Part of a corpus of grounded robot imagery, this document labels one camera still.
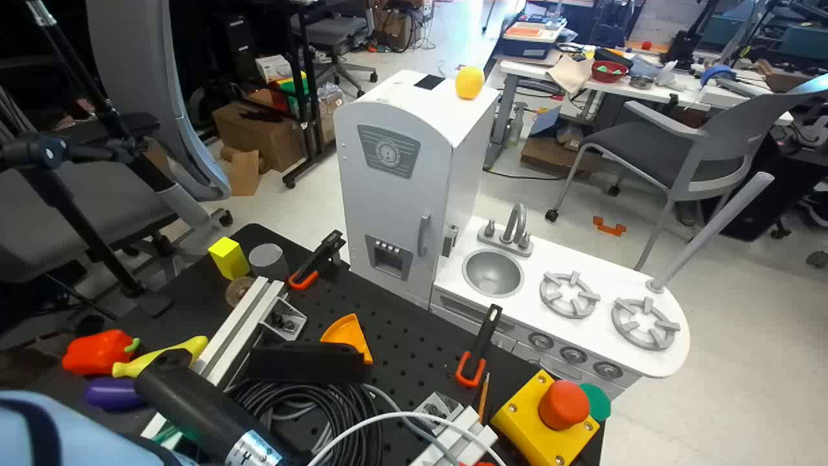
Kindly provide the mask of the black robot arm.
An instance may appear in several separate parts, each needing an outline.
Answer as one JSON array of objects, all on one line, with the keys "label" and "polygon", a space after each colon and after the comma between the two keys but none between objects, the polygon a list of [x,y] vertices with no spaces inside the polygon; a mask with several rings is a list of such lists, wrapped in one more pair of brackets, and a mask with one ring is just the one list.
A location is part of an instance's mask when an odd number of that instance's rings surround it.
[{"label": "black robot arm", "polygon": [[[267,395],[302,391],[322,396],[335,419],[355,419],[371,409],[358,382],[362,355],[346,346],[253,347],[244,379]],[[137,379],[137,395],[177,424],[203,453],[226,466],[302,466],[305,453],[265,428],[244,405],[192,369],[187,351],[157,355]]]}]

